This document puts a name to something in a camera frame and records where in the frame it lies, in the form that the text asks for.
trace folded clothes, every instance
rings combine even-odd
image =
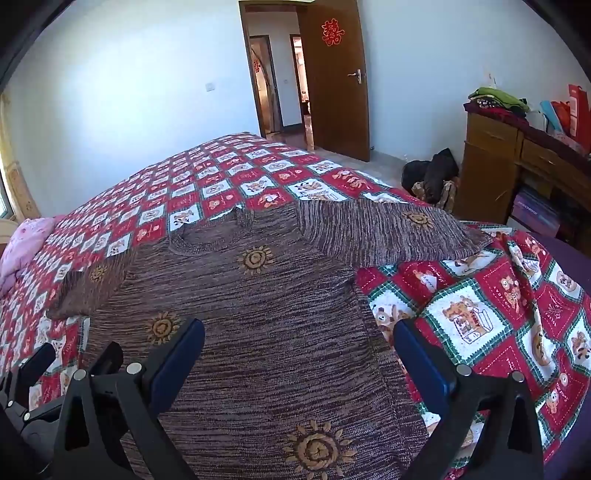
[[[474,97],[472,101],[476,102],[480,108],[505,108],[503,104],[492,95]]]
[[[475,100],[472,100],[472,103],[479,105]],[[488,113],[494,113],[494,115],[500,117],[501,121],[504,121],[506,118],[511,118],[513,121],[519,122],[519,124],[521,124],[523,127],[530,126],[530,123],[527,121],[525,114],[523,114],[523,116],[516,115],[512,110],[507,110],[504,107],[480,108],[486,110]]]
[[[478,97],[489,97],[493,98],[498,101],[503,107],[511,110],[512,107],[519,107],[525,113],[530,111],[530,107],[525,103],[523,100],[519,100],[518,98],[509,95],[509,93],[505,93],[502,90],[498,90],[496,88],[488,88],[482,87],[475,91],[473,94],[469,95],[468,98],[470,100],[476,99]]]

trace open door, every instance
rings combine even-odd
[[[369,161],[365,52],[356,0],[316,0],[298,7],[314,143]]]
[[[281,132],[281,107],[275,79],[275,67],[268,35],[251,37],[251,69],[254,70],[265,133]]]

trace door frame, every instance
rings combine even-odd
[[[271,76],[273,77],[273,90],[275,92],[275,98],[277,99],[277,112],[279,114],[279,125],[280,125],[279,132],[283,132],[285,129],[285,125],[283,125],[283,114],[281,113],[281,99],[279,98],[279,90],[277,89],[277,77],[275,76],[275,62],[273,61],[273,47],[271,46],[271,37],[269,35],[251,35],[250,37],[248,37],[249,52],[251,52],[250,51],[250,49],[251,49],[250,39],[252,39],[252,38],[264,38],[265,42],[267,44],[267,47],[269,49],[269,56],[270,56],[270,60],[271,60]],[[255,96],[258,97],[258,88],[255,91]]]
[[[250,72],[251,74],[251,85],[252,85],[252,94],[254,95],[255,98],[255,107],[256,107],[256,115],[258,117],[259,120],[259,130],[260,130],[260,134],[261,137],[266,138],[267,136],[265,135],[265,127],[262,123],[262,108],[261,108],[261,101],[259,100],[258,97],[258,88],[256,86],[256,78],[255,78],[255,74],[253,72],[252,69],[252,54],[251,54],[251,42],[250,42],[250,34],[248,32],[248,23],[246,21],[246,8],[247,7],[254,7],[257,5],[277,5],[277,6],[288,6],[288,7],[297,7],[297,8],[301,8],[301,7],[308,7],[310,5],[309,2],[292,2],[292,1],[285,1],[285,0],[256,0],[256,1],[244,1],[244,0],[239,0],[238,2],[238,7],[240,10],[240,18],[242,21],[242,31],[244,33],[244,47],[246,49],[246,56],[248,58],[248,72]]]
[[[297,93],[298,93],[298,97],[300,98],[301,122],[305,128],[306,127],[306,120],[304,119],[304,112],[301,111],[301,104],[303,103],[303,99],[301,97],[300,69],[298,68],[297,57],[296,57],[296,48],[294,47],[294,38],[296,38],[296,37],[299,38],[301,41],[301,34],[300,35],[290,34],[291,55],[294,57],[294,69],[295,69],[295,79],[297,82]]]

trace box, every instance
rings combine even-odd
[[[524,187],[516,195],[511,216],[533,232],[555,237],[560,217],[549,202],[535,191]]]

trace red and white patterned bedspread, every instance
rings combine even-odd
[[[256,210],[294,199],[360,196],[423,205],[360,171],[251,134],[218,138],[149,166],[67,215],[2,300],[0,370],[49,341],[57,358],[31,389],[30,407],[65,393],[92,327],[88,318],[64,323],[44,316],[70,270],[235,206]],[[522,371],[537,402],[548,459],[572,427],[589,386],[590,299],[529,235],[504,226],[474,228],[496,237],[479,255],[362,269],[358,284],[387,339],[396,320],[417,316],[427,339],[454,362],[490,375]],[[408,381],[432,430],[439,419]],[[475,419],[457,468],[469,458],[482,422],[482,416]]]

